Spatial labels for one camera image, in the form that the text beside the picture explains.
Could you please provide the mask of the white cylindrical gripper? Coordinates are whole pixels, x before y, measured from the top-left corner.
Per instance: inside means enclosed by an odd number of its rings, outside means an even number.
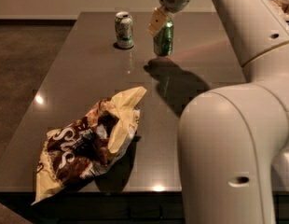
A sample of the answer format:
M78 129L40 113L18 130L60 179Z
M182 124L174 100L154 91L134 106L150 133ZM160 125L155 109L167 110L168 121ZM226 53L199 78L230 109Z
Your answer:
M166 10L171 13L177 13L183 10L189 3L190 0L159 0L161 7L155 7L152 13L148 32L152 36L156 36L160 29L169 20L169 16Z

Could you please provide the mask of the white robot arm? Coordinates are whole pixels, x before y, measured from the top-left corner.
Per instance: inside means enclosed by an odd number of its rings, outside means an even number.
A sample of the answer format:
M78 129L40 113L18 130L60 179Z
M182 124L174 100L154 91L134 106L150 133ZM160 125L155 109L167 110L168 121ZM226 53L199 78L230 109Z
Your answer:
M178 128L186 224L275 224L271 164L289 145L289 25L268 0L212 0L246 83L194 98Z

